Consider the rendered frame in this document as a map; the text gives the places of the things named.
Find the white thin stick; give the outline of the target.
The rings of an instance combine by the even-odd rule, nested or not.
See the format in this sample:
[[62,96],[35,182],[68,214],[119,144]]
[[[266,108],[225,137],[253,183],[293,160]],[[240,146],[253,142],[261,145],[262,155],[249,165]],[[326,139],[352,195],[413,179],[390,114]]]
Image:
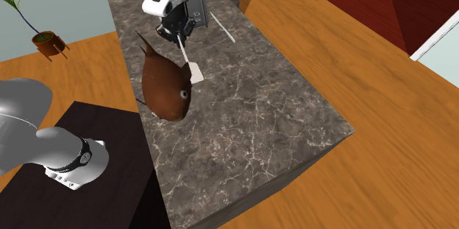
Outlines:
[[227,37],[233,42],[235,42],[234,37],[231,35],[231,33],[224,27],[224,25],[217,19],[217,17],[210,12],[210,15],[212,16],[213,20],[219,25],[219,27],[224,31],[224,33],[227,35]]

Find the white spatula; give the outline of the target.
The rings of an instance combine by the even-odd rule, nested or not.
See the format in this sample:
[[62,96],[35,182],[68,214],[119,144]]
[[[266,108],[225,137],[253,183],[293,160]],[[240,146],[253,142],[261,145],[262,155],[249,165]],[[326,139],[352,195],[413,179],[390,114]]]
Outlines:
[[188,64],[189,66],[189,69],[191,71],[191,84],[194,85],[198,82],[202,82],[204,81],[204,76],[203,76],[203,73],[201,72],[200,68],[199,68],[199,65],[195,62],[191,62],[189,61],[188,59],[188,56],[185,52],[185,48],[183,46],[183,43],[182,43],[182,40],[181,40],[181,37],[180,35],[177,36],[177,40],[179,42],[179,47],[182,51],[182,55],[185,59],[185,62]]

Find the brown fish figure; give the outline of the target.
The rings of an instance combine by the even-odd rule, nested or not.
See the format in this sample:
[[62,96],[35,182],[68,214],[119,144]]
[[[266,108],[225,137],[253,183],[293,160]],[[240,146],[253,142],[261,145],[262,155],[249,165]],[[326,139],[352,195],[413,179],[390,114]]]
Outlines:
[[142,93],[144,103],[152,114],[166,121],[181,121],[189,110],[192,98],[191,67],[183,66],[162,56],[139,32],[144,42]]

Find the potted plant in brown pot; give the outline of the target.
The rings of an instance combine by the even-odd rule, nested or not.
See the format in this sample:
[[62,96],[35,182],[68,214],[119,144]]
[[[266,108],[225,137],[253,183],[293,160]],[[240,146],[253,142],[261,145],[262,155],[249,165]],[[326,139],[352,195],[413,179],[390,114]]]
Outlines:
[[51,56],[62,55],[65,59],[68,57],[65,55],[64,51],[69,50],[69,46],[62,38],[55,34],[54,32],[47,31],[38,31],[34,28],[24,17],[24,14],[19,9],[19,4],[21,0],[0,0],[8,5],[10,5],[24,20],[24,22],[35,32],[35,35],[32,37],[31,42],[36,46],[36,49],[48,60],[52,61]]

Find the dark robot stand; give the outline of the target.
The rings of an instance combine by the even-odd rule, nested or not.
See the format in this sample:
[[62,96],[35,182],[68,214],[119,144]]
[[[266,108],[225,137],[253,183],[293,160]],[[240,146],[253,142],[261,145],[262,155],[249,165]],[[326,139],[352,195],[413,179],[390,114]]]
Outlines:
[[139,113],[74,102],[57,126],[103,140],[103,174],[77,190],[23,165],[0,192],[0,229],[171,229]]

